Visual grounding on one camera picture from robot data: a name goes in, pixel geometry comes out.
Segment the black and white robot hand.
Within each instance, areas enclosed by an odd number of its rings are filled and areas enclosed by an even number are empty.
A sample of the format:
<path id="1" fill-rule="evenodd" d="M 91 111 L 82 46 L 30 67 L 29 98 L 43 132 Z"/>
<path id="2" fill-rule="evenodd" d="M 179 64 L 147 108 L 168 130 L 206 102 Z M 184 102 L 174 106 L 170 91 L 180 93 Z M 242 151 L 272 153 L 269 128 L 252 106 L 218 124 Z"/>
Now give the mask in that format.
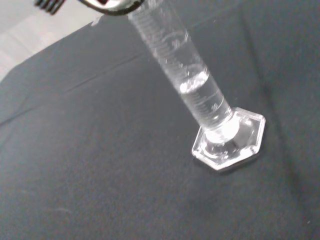
<path id="1" fill-rule="evenodd" d="M 34 0 L 33 5 L 50 15 L 55 15 L 65 0 Z M 124 16 L 138 9 L 144 0 L 79 0 L 86 7 L 108 16 Z"/>

